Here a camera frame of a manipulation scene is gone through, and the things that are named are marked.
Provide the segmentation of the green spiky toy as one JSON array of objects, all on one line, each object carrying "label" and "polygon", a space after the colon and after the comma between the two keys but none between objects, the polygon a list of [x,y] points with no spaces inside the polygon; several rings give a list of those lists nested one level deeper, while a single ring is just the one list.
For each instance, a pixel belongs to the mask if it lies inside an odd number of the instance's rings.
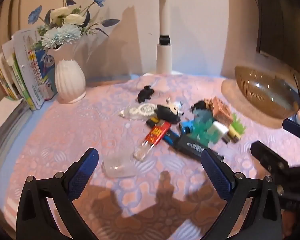
[{"label": "green spiky toy", "polygon": [[232,118],[232,127],[238,134],[243,135],[245,133],[246,127],[241,123],[241,120],[237,118],[237,115],[235,113],[232,113]]}]

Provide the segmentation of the white charger cube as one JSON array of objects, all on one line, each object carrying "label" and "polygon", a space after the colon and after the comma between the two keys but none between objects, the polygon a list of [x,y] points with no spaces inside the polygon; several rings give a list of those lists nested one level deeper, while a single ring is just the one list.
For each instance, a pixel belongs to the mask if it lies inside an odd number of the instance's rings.
[{"label": "white charger cube", "polygon": [[210,141],[216,143],[219,139],[224,137],[228,133],[229,129],[224,124],[214,121],[211,127],[207,130],[207,134],[210,137]]}]

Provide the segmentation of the pink small carton box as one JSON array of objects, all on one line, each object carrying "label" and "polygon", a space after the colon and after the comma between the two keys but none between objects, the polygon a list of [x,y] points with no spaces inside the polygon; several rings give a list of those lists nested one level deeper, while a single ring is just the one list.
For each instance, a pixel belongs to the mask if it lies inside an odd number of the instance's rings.
[{"label": "pink small carton box", "polygon": [[225,126],[230,126],[233,123],[233,116],[230,108],[218,97],[212,99],[212,116],[218,122]]}]

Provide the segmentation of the translucent teal wave figure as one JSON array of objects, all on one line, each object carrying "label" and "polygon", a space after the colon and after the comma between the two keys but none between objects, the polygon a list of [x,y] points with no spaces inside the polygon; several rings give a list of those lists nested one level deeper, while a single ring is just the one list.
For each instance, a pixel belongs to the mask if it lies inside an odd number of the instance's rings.
[{"label": "translucent teal wave figure", "polygon": [[216,144],[219,140],[218,132],[208,132],[215,121],[212,112],[207,109],[195,109],[193,114],[193,130],[190,133],[190,138],[206,147],[209,143]]}]

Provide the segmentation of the black-haired red anime figurine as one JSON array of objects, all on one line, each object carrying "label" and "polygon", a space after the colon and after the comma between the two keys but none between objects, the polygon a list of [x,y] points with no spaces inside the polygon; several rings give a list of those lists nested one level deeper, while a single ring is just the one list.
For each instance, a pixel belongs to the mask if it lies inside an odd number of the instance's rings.
[{"label": "black-haired red anime figurine", "polygon": [[208,111],[213,111],[213,103],[211,99],[204,99],[196,102],[193,106],[191,106],[191,111],[193,112],[194,110],[208,110]]}]

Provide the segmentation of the clear small plastic box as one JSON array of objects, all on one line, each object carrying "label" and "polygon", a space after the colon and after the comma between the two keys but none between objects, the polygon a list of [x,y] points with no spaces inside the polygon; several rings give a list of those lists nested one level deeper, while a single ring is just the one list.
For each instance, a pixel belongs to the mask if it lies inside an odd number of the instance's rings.
[{"label": "clear small plastic box", "polygon": [[127,156],[106,156],[103,160],[103,171],[109,178],[127,178],[136,175],[136,168]]}]

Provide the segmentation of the black round-head figurine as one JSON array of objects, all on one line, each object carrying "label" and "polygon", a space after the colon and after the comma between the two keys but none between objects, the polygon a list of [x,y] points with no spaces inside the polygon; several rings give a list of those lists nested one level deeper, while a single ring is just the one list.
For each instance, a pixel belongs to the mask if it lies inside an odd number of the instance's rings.
[{"label": "black round-head figurine", "polygon": [[172,101],[170,98],[167,98],[166,103],[164,105],[158,104],[154,112],[158,119],[176,125],[184,114],[181,110],[182,106],[183,103],[181,101]]}]

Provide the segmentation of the red yellow clear lighter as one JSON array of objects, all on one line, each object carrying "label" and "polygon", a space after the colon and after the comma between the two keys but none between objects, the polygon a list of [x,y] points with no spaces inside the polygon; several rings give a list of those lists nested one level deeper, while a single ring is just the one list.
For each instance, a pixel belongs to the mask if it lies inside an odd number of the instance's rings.
[{"label": "red yellow clear lighter", "polygon": [[146,135],[142,144],[133,153],[133,157],[138,161],[143,161],[165,136],[170,127],[171,124],[164,120],[155,123],[150,132]]}]

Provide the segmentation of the clear correction tape dispenser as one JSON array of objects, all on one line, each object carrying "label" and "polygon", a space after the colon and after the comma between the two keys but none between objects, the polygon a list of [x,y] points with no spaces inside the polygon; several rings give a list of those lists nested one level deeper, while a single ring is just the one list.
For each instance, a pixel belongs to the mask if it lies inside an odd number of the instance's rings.
[{"label": "clear correction tape dispenser", "polygon": [[126,107],[119,116],[128,120],[147,120],[155,116],[155,109],[157,107],[153,103],[141,103]]}]

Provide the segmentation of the amber glass bowl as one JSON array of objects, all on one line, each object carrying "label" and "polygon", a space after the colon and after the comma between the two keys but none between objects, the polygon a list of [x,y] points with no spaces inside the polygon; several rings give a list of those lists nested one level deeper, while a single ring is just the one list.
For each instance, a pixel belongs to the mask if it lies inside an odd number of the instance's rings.
[{"label": "amber glass bowl", "polygon": [[244,66],[235,67],[235,78],[243,96],[262,113],[285,119],[299,110],[292,89],[280,79]]}]

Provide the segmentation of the flat magazines pile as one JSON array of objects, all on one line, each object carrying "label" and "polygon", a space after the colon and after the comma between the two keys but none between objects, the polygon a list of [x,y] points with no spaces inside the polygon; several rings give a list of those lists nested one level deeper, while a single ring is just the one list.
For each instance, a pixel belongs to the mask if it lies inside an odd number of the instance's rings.
[{"label": "flat magazines pile", "polygon": [[31,117],[32,111],[23,100],[3,98],[0,101],[0,170],[17,135]]}]

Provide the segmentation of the pink patterned tablecloth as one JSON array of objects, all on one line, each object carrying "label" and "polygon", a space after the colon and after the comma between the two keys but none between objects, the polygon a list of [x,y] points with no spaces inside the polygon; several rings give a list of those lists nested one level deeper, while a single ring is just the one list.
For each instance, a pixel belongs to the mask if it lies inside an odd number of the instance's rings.
[{"label": "pink patterned tablecloth", "polygon": [[[133,104],[144,86],[154,88],[152,100],[167,98],[189,107],[202,99],[222,98],[226,85],[235,95],[235,81],[190,75],[142,76],[126,83],[88,88],[85,98],[72,105],[54,102],[45,112],[19,155],[10,178],[4,216],[15,226],[21,190],[28,176],[52,177],[65,171],[93,147],[100,160],[131,158],[149,132],[145,121],[122,118],[119,112]],[[248,178],[262,178],[265,169],[251,156],[250,145],[259,140],[282,155],[290,165],[300,165],[300,139],[283,129],[273,129],[241,113],[245,127],[238,143],[220,141],[213,149],[227,164]],[[136,175],[111,179],[98,165],[74,205],[100,239],[200,239],[225,205],[213,189],[200,163],[160,142],[144,161],[134,162]]]}]

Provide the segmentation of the black television screen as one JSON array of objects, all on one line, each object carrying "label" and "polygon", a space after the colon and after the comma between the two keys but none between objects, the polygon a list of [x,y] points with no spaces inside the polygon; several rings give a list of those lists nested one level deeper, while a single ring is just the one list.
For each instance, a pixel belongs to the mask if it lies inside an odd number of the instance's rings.
[{"label": "black television screen", "polygon": [[258,7],[256,51],[300,73],[300,0],[255,0]]}]

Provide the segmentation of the black dragon figurine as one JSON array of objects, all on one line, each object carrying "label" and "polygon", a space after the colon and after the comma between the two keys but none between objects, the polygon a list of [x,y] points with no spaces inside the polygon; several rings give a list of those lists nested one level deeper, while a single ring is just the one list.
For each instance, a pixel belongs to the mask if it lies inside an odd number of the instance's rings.
[{"label": "black dragon figurine", "polygon": [[154,89],[151,88],[151,86],[145,86],[137,96],[137,102],[143,103],[146,100],[150,100],[151,96],[154,94]]}]

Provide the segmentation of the upright books stack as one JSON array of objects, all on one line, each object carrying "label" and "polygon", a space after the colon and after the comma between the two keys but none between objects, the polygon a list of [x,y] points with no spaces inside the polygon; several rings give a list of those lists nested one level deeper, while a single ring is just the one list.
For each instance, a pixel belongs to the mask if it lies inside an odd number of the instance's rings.
[{"label": "upright books stack", "polygon": [[12,78],[17,96],[33,111],[57,94],[55,59],[45,49],[35,47],[39,41],[36,28],[19,30],[1,45],[0,52],[0,66]]}]

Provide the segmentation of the white ribbed vase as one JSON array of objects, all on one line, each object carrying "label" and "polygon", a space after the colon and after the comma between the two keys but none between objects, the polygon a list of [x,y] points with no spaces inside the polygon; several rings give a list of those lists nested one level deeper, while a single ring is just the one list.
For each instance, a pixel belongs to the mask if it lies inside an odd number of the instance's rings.
[{"label": "white ribbed vase", "polygon": [[85,75],[75,60],[75,43],[51,48],[48,53],[55,60],[55,85],[61,103],[72,104],[82,100],[86,95]]}]

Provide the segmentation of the white lamp pole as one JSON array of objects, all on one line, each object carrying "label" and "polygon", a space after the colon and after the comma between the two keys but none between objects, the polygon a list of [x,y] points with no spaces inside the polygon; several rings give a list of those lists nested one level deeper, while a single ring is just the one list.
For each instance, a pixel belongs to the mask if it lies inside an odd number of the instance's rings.
[{"label": "white lamp pole", "polygon": [[159,42],[157,45],[157,73],[172,71],[172,46],[170,38],[170,0],[159,0]]}]

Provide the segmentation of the blue white artificial flowers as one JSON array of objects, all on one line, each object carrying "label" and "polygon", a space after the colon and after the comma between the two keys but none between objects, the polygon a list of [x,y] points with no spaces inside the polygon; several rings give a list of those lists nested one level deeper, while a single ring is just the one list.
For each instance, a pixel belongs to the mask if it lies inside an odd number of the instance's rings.
[{"label": "blue white artificial flowers", "polygon": [[89,9],[96,5],[104,7],[106,0],[91,0],[85,8],[76,5],[74,0],[62,0],[62,7],[50,9],[44,18],[41,17],[42,6],[34,9],[28,16],[28,24],[34,25],[38,20],[42,25],[37,27],[39,39],[31,46],[34,50],[58,49],[65,44],[72,44],[84,35],[95,35],[98,31],[108,36],[102,29],[117,25],[115,18],[94,22]]}]

